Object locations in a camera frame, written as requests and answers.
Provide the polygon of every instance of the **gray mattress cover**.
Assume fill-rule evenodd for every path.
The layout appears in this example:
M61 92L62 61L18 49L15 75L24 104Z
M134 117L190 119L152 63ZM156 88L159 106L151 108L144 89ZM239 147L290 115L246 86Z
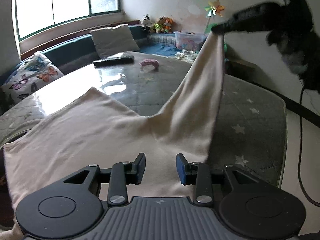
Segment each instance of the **gray mattress cover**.
M88 65L47 85L0 117L0 145L31 129L94 86L140 115L157 113L177 89L191 64L129 52L135 64L95 69ZM141 70L143 59L156 59L159 71ZM280 186L286 153L286 111L282 99L260 87L225 75L224 91L208 163L226 164Z

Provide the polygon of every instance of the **stuffed animal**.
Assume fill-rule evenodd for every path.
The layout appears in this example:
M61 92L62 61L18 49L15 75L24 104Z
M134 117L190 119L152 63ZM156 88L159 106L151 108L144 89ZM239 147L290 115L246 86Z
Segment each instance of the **stuffed animal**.
M149 15L145 15L141 20L142 28L149 33L155 33L155 25L150 21Z
M164 31L164 23L167 20L167 17L160 17L156 23L155 23L155 28L156 28L156 33L162 33Z
M167 18L164 22L164 33L172 33L171 26L173 24L173 20L171 18Z

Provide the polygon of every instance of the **pillow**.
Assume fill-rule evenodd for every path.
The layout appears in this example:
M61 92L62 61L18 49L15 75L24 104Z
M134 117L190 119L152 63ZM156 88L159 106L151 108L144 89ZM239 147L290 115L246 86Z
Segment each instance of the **pillow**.
M9 106L16 105L38 89L64 76L41 52L36 52L1 86Z
M94 46L100 58L109 57L124 51L138 51L127 24L90 31Z

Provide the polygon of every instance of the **pink hair tie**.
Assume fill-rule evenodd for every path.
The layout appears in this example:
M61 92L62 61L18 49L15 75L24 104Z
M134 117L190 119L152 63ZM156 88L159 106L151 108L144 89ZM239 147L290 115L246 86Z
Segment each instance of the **pink hair tie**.
M141 69L143 69L143 67L145 66L153 66L155 68L155 70L159 69L159 61L155 60L155 59L144 59L140 62L141 65Z

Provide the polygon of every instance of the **black remote control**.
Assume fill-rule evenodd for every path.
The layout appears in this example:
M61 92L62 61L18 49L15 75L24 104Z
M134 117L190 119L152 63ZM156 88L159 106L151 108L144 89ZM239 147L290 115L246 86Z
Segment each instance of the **black remote control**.
M106 67L134 63L134 56L106 57L93 62L94 67Z

